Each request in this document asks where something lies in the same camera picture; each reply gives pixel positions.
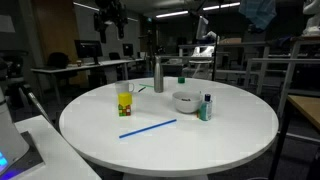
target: ceiling light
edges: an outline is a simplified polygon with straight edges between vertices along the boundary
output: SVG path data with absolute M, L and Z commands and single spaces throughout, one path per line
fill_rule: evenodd
M 92 9 L 92 10 L 95 10 L 95 11 L 99 11 L 99 9 L 97 9 L 97 8 L 94 8 L 94 7 L 91 7 L 91 6 L 87 6 L 87 5 L 84 5 L 84 4 L 80 4 L 80 3 L 76 3 L 76 2 L 73 2 L 73 4 L 77 5 L 77 6 L 84 7 L 84 8 Z M 129 18 L 129 17 L 128 17 L 128 19 L 131 20 L 131 21 L 137 21 L 138 22 L 138 20 L 136 20 L 136 19 L 132 19 L 132 18 Z
M 230 3 L 230 4 L 224 4 L 221 5 L 221 8 L 228 8 L 228 7 L 233 7 L 233 6 L 239 6 L 240 2 L 236 2 L 236 3 Z M 214 10 L 214 9 L 219 9 L 220 6 L 211 6 L 211 7 L 206 7 L 203 8 L 204 11 L 209 11 L 209 10 Z
M 92 9 L 92 10 L 95 10 L 95 11 L 99 11 L 99 9 L 97 8 L 93 8 L 93 7 L 90 7 L 90 6 L 86 6 L 84 4 L 79 4 L 79 3 L 76 3 L 76 2 L 73 2 L 74 5 L 77 5 L 77 6 L 81 6 L 81 7 L 84 7 L 84 8 L 88 8 L 88 9 Z
M 183 14 L 188 14 L 188 11 L 180 11 L 180 12 L 175 12 L 175 13 L 161 14 L 156 17 L 157 18 L 164 18 L 164 17 L 178 16 L 178 15 L 183 15 Z

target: round white table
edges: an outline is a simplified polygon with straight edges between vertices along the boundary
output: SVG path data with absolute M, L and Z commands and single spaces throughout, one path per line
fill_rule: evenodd
M 114 84 L 87 92 L 72 101 L 60 117 L 64 138 L 84 158 L 101 166 L 143 176 L 189 177 L 225 171 L 265 152 L 278 131 L 273 109 L 249 92 L 198 79 L 164 79 L 155 93 L 153 79 L 130 80 L 135 85 L 132 116 L 119 117 Z M 172 94 L 211 94 L 213 117 L 201 121 L 179 113 Z M 119 136 L 168 120 L 177 122 L 123 139 Z

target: blue bottle cap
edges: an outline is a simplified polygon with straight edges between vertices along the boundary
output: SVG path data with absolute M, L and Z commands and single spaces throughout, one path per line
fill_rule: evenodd
M 204 101 L 210 102 L 210 101 L 211 101 L 211 95 L 210 95 L 210 94 L 206 94 L 206 95 L 204 96 Z

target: small bottle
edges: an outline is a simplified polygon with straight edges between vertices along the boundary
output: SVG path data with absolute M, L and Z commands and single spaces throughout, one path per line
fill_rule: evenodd
M 209 121 L 212 115 L 212 101 L 211 95 L 206 94 L 204 98 L 204 102 L 201 104 L 200 107 L 200 119 L 202 121 Z

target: green straw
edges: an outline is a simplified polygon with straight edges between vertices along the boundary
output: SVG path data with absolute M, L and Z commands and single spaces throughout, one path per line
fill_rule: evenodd
M 145 85 L 145 84 L 139 84 L 140 86 L 144 86 L 144 87 L 150 87 L 153 88 L 154 86 L 150 86 L 150 85 Z

